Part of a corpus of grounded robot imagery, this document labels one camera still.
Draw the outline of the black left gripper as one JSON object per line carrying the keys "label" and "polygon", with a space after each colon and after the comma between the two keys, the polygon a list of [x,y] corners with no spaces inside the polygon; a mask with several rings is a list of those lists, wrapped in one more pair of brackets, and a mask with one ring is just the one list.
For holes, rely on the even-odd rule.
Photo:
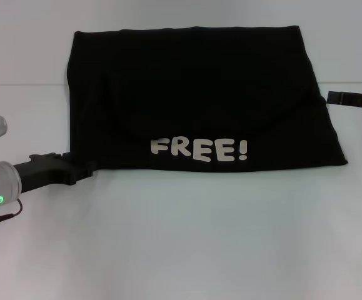
{"label": "black left gripper", "polygon": [[75,152],[64,154],[32,154],[30,161],[15,164],[21,179],[21,192],[26,193],[51,184],[73,186],[93,176],[95,162],[83,159]]}

